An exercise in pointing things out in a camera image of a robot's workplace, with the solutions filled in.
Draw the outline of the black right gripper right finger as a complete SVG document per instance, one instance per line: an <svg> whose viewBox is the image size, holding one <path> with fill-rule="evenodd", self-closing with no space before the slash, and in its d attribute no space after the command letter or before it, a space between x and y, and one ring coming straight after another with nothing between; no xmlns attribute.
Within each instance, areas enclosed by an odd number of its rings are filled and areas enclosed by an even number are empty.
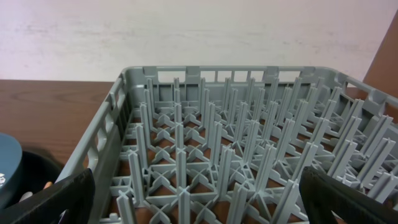
<svg viewBox="0 0 398 224"><path fill-rule="evenodd" d="M303 168L299 183L310 223L397 223L397 211L358 192L313 167Z"/></svg>

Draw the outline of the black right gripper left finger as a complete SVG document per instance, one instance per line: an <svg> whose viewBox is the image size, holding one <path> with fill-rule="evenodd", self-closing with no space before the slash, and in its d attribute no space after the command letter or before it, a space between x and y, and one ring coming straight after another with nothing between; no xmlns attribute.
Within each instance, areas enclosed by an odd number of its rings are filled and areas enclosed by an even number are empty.
<svg viewBox="0 0 398 224"><path fill-rule="evenodd" d="M88 223L94 197L87 168L1 211L1 223Z"/></svg>

